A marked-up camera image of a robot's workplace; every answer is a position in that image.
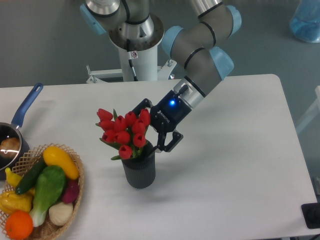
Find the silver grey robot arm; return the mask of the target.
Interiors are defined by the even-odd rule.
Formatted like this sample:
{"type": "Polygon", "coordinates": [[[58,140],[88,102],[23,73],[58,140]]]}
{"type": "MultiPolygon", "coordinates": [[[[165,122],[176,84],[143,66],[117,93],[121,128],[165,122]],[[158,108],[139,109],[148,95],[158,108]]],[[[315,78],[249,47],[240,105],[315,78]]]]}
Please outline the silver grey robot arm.
{"type": "Polygon", "coordinates": [[[89,27],[98,35],[108,33],[117,47],[124,81],[158,78],[158,45],[186,71],[158,104],[144,99],[133,110],[138,114],[150,109],[151,126],[158,134],[156,152],[170,152],[181,141],[177,125],[234,68],[217,44],[241,27],[239,11],[221,0],[193,0],[191,6],[199,22],[189,30],[180,26],[164,30],[147,0],[87,0],[80,6],[89,27]]]}

